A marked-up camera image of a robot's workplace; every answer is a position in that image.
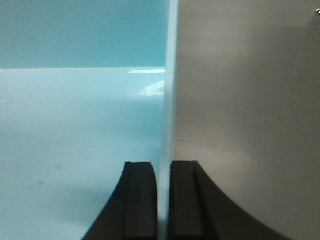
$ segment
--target gray surface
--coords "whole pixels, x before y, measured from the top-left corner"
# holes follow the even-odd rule
[[[293,240],[320,239],[318,7],[180,2],[175,159]]]

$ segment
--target black rubber pad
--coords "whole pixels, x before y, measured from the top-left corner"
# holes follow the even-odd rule
[[[157,186],[149,162],[126,162],[109,201],[82,240],[156,240]]]
[[[190,161],[174,161],[171,165],[169,239],[203,240],[204,223]]]
[[[124,225],[125,240],[155,240],[158,233],[157,186],[149,162],[133,163]]]

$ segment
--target light blue wall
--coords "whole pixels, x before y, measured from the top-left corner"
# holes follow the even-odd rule
[[[167,0],[1,0],[0,69],[165,66]]]
[[[1,240],[79,240],[125,162],[168,174],[168,12],[168,0],[0,0]]]

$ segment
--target light blue surface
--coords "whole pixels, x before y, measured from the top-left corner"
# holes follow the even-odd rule
[[[163,68],[0,71],[0,239],[80,240],[125,161],[159,171]]]
[[[177,15],[177,0],[0,0],[0,240],[80,240],[126,161],[152,162],[166,221]]]
[[[165,66],[167,0],[0,0],[0,69]]]

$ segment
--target light blue floor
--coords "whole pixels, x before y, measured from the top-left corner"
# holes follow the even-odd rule
[[[159,171],[164,68],[0,70],[0,239],[79,240],[125,161]]]

